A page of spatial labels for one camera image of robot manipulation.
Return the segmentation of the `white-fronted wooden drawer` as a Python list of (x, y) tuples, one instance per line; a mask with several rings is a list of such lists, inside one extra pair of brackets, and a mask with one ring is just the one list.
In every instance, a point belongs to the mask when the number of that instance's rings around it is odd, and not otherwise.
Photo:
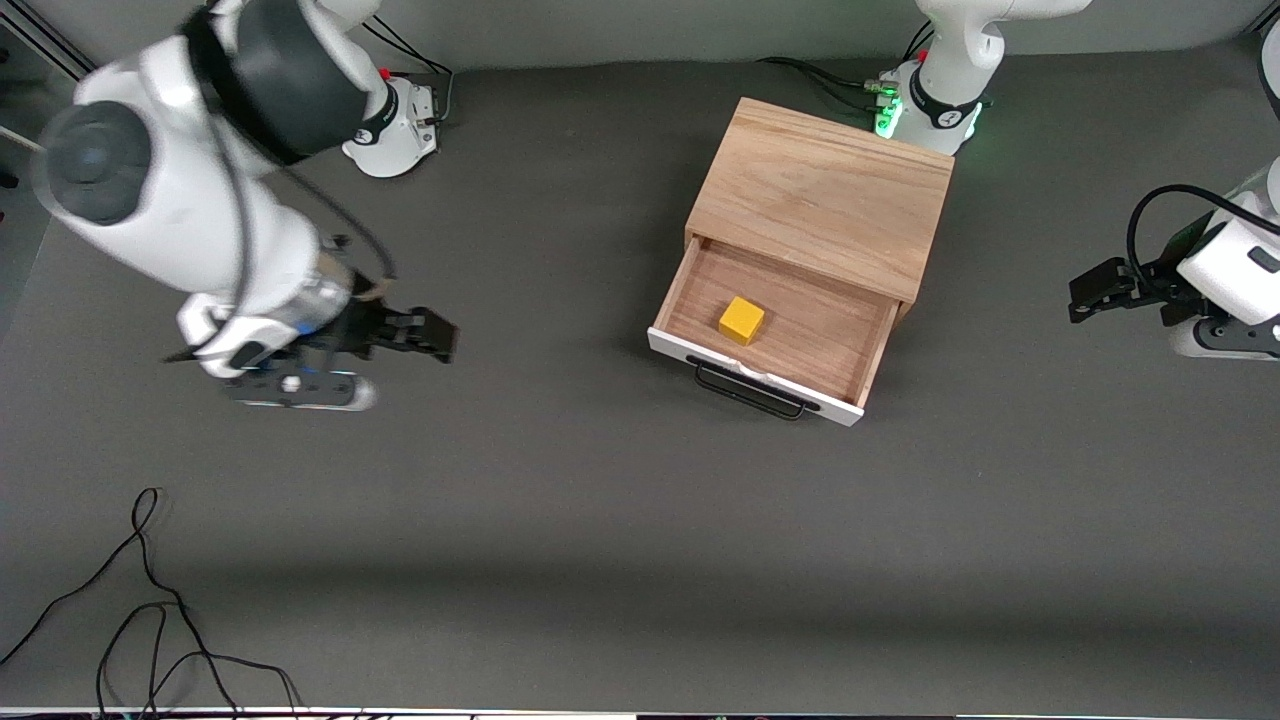
[[(765, 310), (749, 346), (717, 322), (733, 296)], [(696, 237), (646, 329), (650, 348), (690, 365), (694, 355), (820, 406), (842, 427), (864, 418), (899, 301), (759, 252)]]

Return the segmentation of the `yellow wooden block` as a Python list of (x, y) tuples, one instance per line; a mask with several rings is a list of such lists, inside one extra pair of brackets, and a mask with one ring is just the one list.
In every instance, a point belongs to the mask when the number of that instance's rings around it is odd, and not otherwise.
[(718, 332), (740, 346), (749, 346), (765, 324), (765, 310), (741, 296), (733, 296), (717, 322)]

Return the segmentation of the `black metal drawer handle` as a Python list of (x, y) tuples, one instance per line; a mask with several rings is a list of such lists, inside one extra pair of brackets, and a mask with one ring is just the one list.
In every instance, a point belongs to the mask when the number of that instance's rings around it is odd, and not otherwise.
[(810, 400), (778, 389), (764, 380), (749, 378), (741, 372), (730, 370), (727, 366), (694, 355), (687, 355), (685, 360), (694, 368), (692, 378), (698, 387), (765, 415), (785, 421), (796, 421), (806, 414), (817, 414), (820, 409)]

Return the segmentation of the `light wooden drawer cabinet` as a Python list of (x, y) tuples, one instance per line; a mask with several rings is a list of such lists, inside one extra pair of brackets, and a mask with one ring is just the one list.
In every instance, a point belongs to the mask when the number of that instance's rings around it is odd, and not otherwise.
[(685, 224), (713, 240), (916, 304), (955, 160), (741, 97)]

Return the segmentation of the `aluminium frame rail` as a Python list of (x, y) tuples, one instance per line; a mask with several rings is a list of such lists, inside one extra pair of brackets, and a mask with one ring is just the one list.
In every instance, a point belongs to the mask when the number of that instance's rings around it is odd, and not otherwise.
[(76, 82), (99, 68), (29, 0), (0, 0), (0, 27)]

